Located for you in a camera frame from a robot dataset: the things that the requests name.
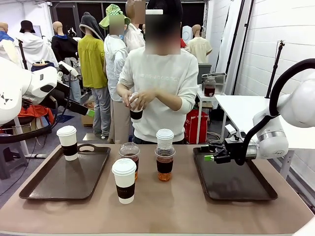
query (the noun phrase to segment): black jacket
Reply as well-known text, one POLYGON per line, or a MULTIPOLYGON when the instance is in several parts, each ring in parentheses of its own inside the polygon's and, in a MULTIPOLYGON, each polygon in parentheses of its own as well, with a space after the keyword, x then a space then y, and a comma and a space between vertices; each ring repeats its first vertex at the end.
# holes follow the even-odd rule
POLYGON ((77 58, 78 42, 67 35, 67 38, 58 38, 54 36, 51 40, 51 47, 57 58, 57 61, 64 60, 65 58, 77 58))

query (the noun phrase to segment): green bucket hat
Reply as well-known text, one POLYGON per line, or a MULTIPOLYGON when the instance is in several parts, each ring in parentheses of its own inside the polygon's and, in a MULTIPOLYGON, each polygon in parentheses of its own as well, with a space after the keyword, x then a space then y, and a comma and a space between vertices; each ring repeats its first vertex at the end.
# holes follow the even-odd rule
MULTIPOLYGON (((120 10, 120 8, 117 5, 110 4, 106 8, 106 17, 99 23, 99 26, 101 26, 103 29, 107 29, 109 26, 109 17, 118 16, 118 15, 124 16, 124 13, 120 10)), ((124 16, 124 18, 125 18, 125 25, 129 25, 131 23, 131 20, 126 16, 124 16)))

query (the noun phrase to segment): brown tray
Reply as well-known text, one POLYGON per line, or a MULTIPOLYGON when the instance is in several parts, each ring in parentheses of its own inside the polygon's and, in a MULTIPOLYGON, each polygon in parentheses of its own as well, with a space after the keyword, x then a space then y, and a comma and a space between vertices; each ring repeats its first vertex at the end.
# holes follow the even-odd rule
POLYGON ((78 146, 79 158, 66 161, 60 148, 23 188, 19 197, 34 200, 86 199, 97 185, 109 152, 109 147, 82 144, 78 146))
POLYGON ((193 149, 196 167, 206 194, 212 200, 234 202, 269 201, 278 198, 273 187, 252 161, 243 166, 234 161, 217 164, 205 161, 200 148, 193 149))

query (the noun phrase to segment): brown tabletop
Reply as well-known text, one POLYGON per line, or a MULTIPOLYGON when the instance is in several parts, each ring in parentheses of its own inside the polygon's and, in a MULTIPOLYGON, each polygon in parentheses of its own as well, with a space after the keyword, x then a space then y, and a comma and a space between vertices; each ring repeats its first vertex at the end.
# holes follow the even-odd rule
POLYGON ((266 160, 254 163, 279 195, 266 203, 220 203, 207 200, 193 160, 196 146, 175 146, 173 178, 157 177, 155 145, 141 145, 135 199, 118 201, 112 164, 120 145, 110 147, 109 160, 91 198, 73 202, 23 200, 19 192, 52 154, 0 210, 0 231, 43 234, 170 233, 291 234, 313 214, 266 160))

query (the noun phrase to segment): person's hand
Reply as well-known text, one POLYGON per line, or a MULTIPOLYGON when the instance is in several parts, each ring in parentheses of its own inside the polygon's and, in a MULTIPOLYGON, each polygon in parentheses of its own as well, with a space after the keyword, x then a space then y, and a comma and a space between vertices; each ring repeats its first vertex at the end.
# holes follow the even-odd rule
POLYGON ((155 90, 147 90, 144 92, 140 92, 137 95, 135 95, 134 97, 132 97, 132 99, 130 100, 130 104, 133 103, 133 101, 135 99, 137 99, 137 101, 135 102, 135 105, 133 105, 133 107, 131 108, 132 110, 141 110, 141 108, 146 109, 147 105, 152 102, 157 96, 157 91, 155 90))
POLYGON ((124 93, 123 93, 123 103, 125 104, 126 107, 128 108, 131 108, 131 102, 129 102, 129 99, 132 95, 132 92, 130 90, 126 90, 124 93))

